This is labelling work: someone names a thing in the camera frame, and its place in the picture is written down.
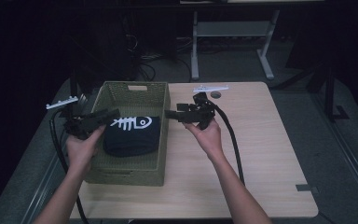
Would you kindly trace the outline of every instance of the table leg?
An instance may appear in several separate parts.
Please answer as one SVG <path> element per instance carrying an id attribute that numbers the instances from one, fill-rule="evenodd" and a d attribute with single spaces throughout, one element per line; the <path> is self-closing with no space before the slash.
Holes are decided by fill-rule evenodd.
<path id="1" fill-rule="evenodd" d="M 198 80 L 199 76 L 199 59 L 197 57 L 197 11 L 194 12 L 193 21 L 193 50 L 191 52 L 191 78 Z"/>
<path id="2" fill-rule="evenodd" d="M 269 67 L 269 61 L 267 60 L 267 50 L 269 49 L 269 43 L 271 42 L 272 35 L 274 34 L 276 22 L 279 16 L 279 10 L 275 10 L 272 15 L 272 19 L 269 23 L 267 34 L 266 34 L 266 42 L 262 49 L 257 50 L 257 56 L 263 66 L 264 73 L 266 74 L 267 79 L 273 79 L 274 75 L 272 74 L 271 68 Z"/>

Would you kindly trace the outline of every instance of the wooden table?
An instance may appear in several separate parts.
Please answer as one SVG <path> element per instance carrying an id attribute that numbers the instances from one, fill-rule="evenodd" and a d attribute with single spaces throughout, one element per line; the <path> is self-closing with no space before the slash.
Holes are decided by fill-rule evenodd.
<path id="1" fill-rule="evenodd" d="M 171 109 L 193 103 L 200 83 L 170 84 Z M 246 187 L 270 217 L 315 217 L 318 208 L 310 191 L 297 191 L 307 181 L 293 151 L 269 89 L 262 82 L 208 83 L 229 86 L 220 99 L 237 137 Z M 223 148 L 237 171 L 228 130 Z M 163 187 L 83 183 L 79 196 L 88 218 L 222 218 L 230 217 L 217 175 L 193 135 L 170 120 Z M 71 218 L 79 218 L 75 207 Z"/>

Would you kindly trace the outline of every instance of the person's right hand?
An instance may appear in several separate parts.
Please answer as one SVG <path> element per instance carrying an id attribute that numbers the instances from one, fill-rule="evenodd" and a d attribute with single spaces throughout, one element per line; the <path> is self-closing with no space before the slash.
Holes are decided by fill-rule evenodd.
<path id="1" fill-rule="evenodd" d="M 211 161 L 219 160 L 224 157 L 222 149 L 222 136 L 219 124 L 212 119 L 205 130 L 192 123 L 183 123 L 186 129 L 194 134 L 202 149 Z"/>
<path id="2" fill-rule="evenodd" d="M 90 170 L 90 161 L 92 156 L 97 153 L 96 144 L 103 134 L 104 128 L 105 125 L 100 126 L 86 140 L 80 140 L 71 134 L 68 136 L 66 148 L 69 156 L 69 171 L 85 175 Z"/>

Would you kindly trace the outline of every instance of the navy pouch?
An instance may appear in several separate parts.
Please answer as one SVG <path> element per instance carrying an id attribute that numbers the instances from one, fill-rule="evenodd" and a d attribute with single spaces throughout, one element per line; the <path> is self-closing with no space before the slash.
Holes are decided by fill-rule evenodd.
<path id="1" fill-rule="evenodd" d="M 159 117 L 114 119 L 105 129 L 104 151 L 115 157 L 140 156 L 158 149 Z"/>

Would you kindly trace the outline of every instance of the forearm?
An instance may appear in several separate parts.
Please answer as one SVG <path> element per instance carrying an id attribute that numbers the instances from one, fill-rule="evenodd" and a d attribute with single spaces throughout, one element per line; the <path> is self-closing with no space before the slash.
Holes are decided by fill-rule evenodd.
<path id="1" fill-rule="evenodd" d="M 213 166 L 235 224 L 271 223 L 263 208 L 238 179 L 226 157 L 214 160 Z"/>
<path id="2" fill-rule="evenodd" d="M 64 180 L 34 223 L 67 223 L 74 208 L 83 176 L 68 171 Z"/>

